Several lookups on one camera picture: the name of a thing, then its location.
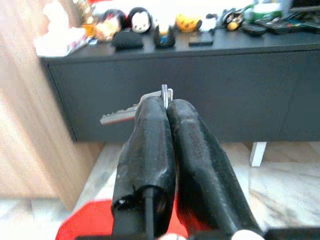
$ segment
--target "toy figure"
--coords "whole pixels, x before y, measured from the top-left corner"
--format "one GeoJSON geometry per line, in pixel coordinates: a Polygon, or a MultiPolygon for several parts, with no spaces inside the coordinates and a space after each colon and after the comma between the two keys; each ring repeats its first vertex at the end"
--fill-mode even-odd
{"type": "Polygon", "coordinates": [[[108,9],[102,16],[102,22],[106,19],[116,18],[121,26],[121,29],[125,29],[127,27],[127,18],[123,11],[119,9],[108,9]]]}
{"type": "Polygon", "coordinates": [[[152,25],[152,17],[143,7],[133,8],[129,12],[127,21],[132,31],[140,34],[149,31],[152,25]]]}
{"type": "Polygon", "coordinates": [[[121,26],[116,17],[107,18],[95,26],[95,37],[99,41],[110,41],[116,32],[121,30],[121,26]]]}
{"type": "Polygon", "coordinates": [[[197,23],[199,22],[200,17],[190,17],[184,14],[178,14],[175,18],[176,25],[181,32],[190,33],[198,29],[197,23]]]}
{"type": "Polygon", "coordinates": [[[176,43],[173,28],[169,25],[159,24],[154,29],[153,40],[158,49],[172,48],[176,43]]]}
{"type": "Polygon", "coordinates": [[[214,33],[216,24],[217,24],[218,16],[217,14],[207,14],[204,18],[202,18],[198,22],[198,27],[201,32],[210,32],[214,33]]]}
{"type": "Polygon", "coordinates": [[[232,8],[231,10],[224,10],[222,13],[222,24],[226,26],[229,31],[237,30],[242,26],[244,17],[242,10],[236,10],[232,8]]]}

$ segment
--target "key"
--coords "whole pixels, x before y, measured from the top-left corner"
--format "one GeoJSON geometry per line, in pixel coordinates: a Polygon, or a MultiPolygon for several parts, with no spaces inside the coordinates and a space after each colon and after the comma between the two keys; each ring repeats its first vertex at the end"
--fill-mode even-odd
{"type": "Polygon", "coordinates": [[[134,119],[135,115],[136,115],[136,111],[139,107],[139,104],[144,99],[146,99],[148,97],[152,97],[152,96],[162,97],[163,105],[164,105],[165,109],[167,109],[169,103],[173,100],[174,91],[171,88],[168,89],[168,86],[166,84],[163,84],[161,86],[160,91],[154,91],[154,92],[144,94],[140,98],[139,103],[134,104],[133,106],[131,106],[127,109],[122,109],[122,110],[118,110],[113,113],[109,113],[107,115],[103,115],[102,118],[100,119],[100,123],[102,125],[109,125],[109,124],[115,124],[115,123],[125,122],[125,121],[129,121],[129,120],[134,119]]]}

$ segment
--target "tile floor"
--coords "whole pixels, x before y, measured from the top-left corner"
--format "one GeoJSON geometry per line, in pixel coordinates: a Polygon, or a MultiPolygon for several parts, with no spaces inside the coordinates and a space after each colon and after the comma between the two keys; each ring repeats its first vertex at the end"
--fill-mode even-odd
{"type": "MultiPolygon", "coordinates": [[[[260,168],[250,144],[222,144],[262,229],[320,226],[320,142],[269,142],[260,168]]],[[[1,239],[54,240],[86,202],[111,198],[122,146],[105,145],[72,212],[58,199],[0,199],[1,239]]]]}

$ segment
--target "yellow plush toy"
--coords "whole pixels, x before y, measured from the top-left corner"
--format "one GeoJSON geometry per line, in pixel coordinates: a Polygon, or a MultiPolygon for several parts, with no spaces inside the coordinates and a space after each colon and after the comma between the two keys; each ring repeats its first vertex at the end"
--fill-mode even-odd
{"type": "Polygon", "coordinates": [[[200,19],[199,16],[187,16],[181,13],[175,17],[175,22],[181,32],[190,33],[197,30],[200,19]]]}

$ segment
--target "cabinet top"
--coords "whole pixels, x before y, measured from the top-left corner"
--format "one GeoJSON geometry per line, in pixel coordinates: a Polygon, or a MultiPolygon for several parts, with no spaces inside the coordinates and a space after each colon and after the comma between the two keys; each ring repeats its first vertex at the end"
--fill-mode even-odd
{"type": "Polygon", "coordinates": [[[201,57],[223,55],[245,55],[320,50],[320,34],[309,32],[274,35],[269,32],[261,37],[250,36],[241,30],[228,32],[216,29],[212,46],[189,47],[192,33],[176,33],[174,48],[155,49],[152,34],[142,35],[141,49],[116,51],[110,43],[87,45],[65,57],[43,57],[49,64],[70,64],[86,62],[108,62],[154,58],[201,57]]]}

